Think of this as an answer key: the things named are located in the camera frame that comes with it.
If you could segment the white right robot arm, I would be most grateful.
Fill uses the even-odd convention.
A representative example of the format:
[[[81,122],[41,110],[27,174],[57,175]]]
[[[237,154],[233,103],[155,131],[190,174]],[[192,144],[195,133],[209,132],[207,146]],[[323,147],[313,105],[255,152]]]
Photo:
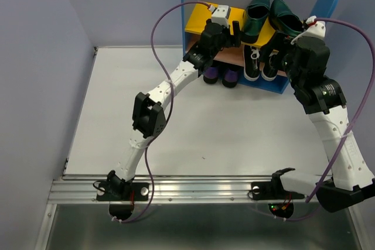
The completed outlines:
[[[329,162],[322,176],[295,168],[277,170],[269,181],[253,183],[253,200],[302,199],[314,196],[334,213],[374,197],[374,174],[367,167],[349,127],[346,99],[339,83],[325,75],[330,50],[323,39],[292,39],[276,32],[261,48],[261,57],[277,51],[269,65],[286,73],[294,96],[314,124]]]

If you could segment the black sneaker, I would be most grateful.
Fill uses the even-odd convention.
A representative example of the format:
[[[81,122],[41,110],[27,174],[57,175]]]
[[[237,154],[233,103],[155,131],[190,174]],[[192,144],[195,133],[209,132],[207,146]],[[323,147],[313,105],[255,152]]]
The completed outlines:
[[[266,81],[273,81],[277,77],[278,70],[272,66],[272,62],[275,59],[276,54],[271,53],[264,61],[264,67],[261,71],[261,76]]]
[[[248,81],[256,81],[260,76],[260,51],[254,46],[245,45],[243,49],[244,77]]]

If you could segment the green loafer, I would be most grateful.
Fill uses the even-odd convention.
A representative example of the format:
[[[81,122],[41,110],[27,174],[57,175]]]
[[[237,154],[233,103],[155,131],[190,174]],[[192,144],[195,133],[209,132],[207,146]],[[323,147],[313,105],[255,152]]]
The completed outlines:
[[[275,30],[291,37],[296,37],[304,31],[300,19],[292,13],[283,0],[273,0],[268,20]]]
[[[253,44],[258,40],[261,29],[270,13],[270,0],[252,0],[243,13],[241,39]]]

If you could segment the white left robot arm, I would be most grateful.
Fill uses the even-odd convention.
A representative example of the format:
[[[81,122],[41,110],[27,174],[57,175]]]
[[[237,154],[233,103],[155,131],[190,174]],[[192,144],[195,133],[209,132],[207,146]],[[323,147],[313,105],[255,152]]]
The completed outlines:
[[[220,51],[240,46],[240,33],[238,21],[224,26],[207,20],[199,40],[182,57],[167,79],[146,94],[140,92],[136,95],[128,159],[119,165],[119,171],[112,170],[105,181],[93,184],[98,201],[130,201],[137,197],[139,187],[132,187],[135,172],[150,142],[166,128],[168,119],[165,109],[172,108],[174,97],[212,66]]]

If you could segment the purple loafer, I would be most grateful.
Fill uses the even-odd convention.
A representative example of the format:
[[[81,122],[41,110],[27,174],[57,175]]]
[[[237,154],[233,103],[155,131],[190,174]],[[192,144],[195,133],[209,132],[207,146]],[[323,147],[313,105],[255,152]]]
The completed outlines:
[[[223,77],[222,77],[222,84],[227,88],[234,88],[239,79],[241,67],[233,64],[229,64],[224,69]]]
[[[203,81],[206,84],[216,84],[219,79],[219,63],[214,62],[203,74]]]

